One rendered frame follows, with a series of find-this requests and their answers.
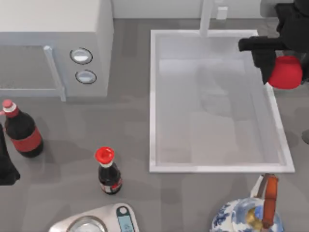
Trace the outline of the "red cup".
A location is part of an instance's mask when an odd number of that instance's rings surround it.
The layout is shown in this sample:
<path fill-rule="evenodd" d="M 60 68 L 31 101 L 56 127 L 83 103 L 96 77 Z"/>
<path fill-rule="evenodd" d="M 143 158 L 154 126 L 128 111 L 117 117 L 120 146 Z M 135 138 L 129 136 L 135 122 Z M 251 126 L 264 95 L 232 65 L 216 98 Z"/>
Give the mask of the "red cup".
<path fill-rule="evenodd" d="M 275 60 L 275 66 L 268 83 L 278 89 L 294 89 L 301 85 L 302 76 L 302 66 L 298 58 L 279 56 Z"/>

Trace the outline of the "white tap lever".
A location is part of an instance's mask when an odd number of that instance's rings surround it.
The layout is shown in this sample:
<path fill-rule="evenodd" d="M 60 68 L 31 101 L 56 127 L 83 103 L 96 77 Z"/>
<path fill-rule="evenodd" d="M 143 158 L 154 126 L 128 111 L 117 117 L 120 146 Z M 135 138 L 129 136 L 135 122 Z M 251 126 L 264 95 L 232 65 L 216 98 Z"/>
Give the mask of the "white tap lever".
<path fill-rule="evenodd" d="M 217 8 L 217 20 L 226 20 L 228 14 L 228 7 L 227 6 L 220 6 Z"/>

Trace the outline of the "white sink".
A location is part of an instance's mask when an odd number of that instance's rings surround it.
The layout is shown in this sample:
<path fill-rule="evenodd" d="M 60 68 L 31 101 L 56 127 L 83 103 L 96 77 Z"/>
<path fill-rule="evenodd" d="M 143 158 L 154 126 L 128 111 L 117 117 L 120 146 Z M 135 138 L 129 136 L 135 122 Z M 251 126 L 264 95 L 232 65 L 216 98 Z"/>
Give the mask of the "white sink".
<path fill-rule="evenodd" d="M 152 30 L 152 173 L 294 173 L 276 97 L 238 41 L 253 29 Z"/>

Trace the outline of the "tall white tap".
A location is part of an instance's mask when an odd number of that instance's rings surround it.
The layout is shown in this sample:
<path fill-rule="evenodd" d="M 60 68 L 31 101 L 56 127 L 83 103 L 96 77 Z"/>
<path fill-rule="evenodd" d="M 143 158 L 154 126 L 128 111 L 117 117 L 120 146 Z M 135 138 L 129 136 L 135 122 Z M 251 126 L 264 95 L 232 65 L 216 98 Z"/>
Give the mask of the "tall white tap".
<path fill-rule="evenodd" d="M 207 37 L 208 35 L 213 5 L 214 0 L 203 0 L 202 2 L 201 18 L 199 25 L 199 34 L 202 37 Z"/>

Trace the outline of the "blue and white teapot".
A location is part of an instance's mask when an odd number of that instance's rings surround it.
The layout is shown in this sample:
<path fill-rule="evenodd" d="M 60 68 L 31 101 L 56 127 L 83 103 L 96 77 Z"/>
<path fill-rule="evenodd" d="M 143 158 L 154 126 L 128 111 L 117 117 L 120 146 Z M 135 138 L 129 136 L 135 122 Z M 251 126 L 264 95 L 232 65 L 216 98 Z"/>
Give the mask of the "blue and white teapot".
<path fill-rule="evenodd" d="M 284 232 L 276 212 L 278 181 L 274 174 L 260 175 L 249 197 L 220 208 L 209 232 Z"/>

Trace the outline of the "small round microwave knob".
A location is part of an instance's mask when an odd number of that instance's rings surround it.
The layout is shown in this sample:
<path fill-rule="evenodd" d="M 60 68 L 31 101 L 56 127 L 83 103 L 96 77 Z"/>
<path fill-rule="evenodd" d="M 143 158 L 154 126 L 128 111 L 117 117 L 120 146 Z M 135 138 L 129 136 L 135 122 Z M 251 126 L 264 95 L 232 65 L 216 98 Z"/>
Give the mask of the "small round microwave knob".
<path fill-rule="evenodd" d="M 84 85 L 91 85 L 97 80 L 96 74 L 90 70 L 78 71 L 75 74 L 75 78 L 79 83 Z"/>

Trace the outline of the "large round microwave knob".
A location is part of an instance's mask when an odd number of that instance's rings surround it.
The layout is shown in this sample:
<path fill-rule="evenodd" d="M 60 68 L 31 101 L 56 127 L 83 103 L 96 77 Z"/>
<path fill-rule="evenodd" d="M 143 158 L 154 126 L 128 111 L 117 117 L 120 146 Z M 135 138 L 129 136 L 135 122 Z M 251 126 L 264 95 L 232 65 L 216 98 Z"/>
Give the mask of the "large round microwave knob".
<path fill-rule="evenodd" d="M 86 48 L 78 48 L 70 51 L 70 58 L 77 64 L 86 65 L 92 61 L 93 55 Z"/>

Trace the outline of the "small dark red-cap bottle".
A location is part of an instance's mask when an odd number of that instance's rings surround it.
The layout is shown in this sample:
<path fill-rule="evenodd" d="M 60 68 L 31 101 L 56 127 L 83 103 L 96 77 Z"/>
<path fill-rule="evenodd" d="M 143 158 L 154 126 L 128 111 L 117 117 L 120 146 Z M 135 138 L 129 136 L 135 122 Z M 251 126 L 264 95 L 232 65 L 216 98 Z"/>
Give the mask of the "small dark red-cap bottle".
<path fill-rule="evenodd" d="M 114 150 L 108 146 L 100 147 L 94 155 L 99 163 L 98 179 L 103 192 L 114 195 L 122 187 L 121 172 L 114 163 Z"/>

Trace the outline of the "pale microwave oven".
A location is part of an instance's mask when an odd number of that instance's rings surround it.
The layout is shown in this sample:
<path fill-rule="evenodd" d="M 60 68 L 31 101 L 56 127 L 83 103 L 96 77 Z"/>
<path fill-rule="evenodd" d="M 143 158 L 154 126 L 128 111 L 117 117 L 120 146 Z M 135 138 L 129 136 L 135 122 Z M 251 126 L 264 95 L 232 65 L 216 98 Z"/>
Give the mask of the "pale microwave oven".
<path fill-rule="evenodd" d="M 66 99 L 107 96 L 113 33 L 111 0 L 0 0 L 0 45 L 52 47 Z M 71 60 L 78 48 L 92 53 L 90 63 Z M 82 70 L 94 72 L 96 82 L 79 83 Z"/>

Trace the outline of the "silver kitchen scale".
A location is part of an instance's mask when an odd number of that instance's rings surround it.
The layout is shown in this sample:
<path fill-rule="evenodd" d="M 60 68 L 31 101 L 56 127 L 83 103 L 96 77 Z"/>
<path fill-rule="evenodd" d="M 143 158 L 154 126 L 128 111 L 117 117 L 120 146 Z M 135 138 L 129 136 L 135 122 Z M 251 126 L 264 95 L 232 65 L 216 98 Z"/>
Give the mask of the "silver kitchen scale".
<path fill-rule="evenodd" d="M 57 222 L 48 232 L 142 232 L 132 207 L 115 203 Z"/>

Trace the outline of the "grey mesh microwave door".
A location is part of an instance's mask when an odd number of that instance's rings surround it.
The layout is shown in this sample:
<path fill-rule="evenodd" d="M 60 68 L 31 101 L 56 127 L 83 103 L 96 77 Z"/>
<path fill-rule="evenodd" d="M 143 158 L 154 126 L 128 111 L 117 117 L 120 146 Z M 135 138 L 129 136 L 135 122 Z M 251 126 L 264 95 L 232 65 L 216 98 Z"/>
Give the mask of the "grey mesh microwave door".
<path fill-rule="evenodd" d="M 0 45 L 0 98 L 60 97 L 43 47 Z"/>

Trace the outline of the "large dark red-label bottle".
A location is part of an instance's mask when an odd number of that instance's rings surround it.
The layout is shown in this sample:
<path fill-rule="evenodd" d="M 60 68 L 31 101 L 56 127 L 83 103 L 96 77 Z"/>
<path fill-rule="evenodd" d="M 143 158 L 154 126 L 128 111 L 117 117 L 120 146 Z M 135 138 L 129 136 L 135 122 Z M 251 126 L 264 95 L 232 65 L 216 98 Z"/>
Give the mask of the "large dark red-label bottle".
<path fill-rule="evenodd" d="M 2 102 L 4 129 L 15 149 L 25 158 L 35 158 L 43 151 L 43 138 L 34 119 L 10 99 Z"/>

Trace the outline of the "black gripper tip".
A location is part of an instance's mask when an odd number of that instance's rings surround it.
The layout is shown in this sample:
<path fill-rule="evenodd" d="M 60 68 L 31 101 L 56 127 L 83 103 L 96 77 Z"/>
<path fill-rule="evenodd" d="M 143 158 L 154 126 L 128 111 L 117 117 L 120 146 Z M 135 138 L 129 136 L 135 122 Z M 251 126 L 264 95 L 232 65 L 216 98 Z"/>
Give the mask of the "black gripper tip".
<path fill-rule="evenodd" d="M 12 186 L 20 179 L 20 173 L 10 159 L 3 126 L 0 123 L 0 186 Z"/>

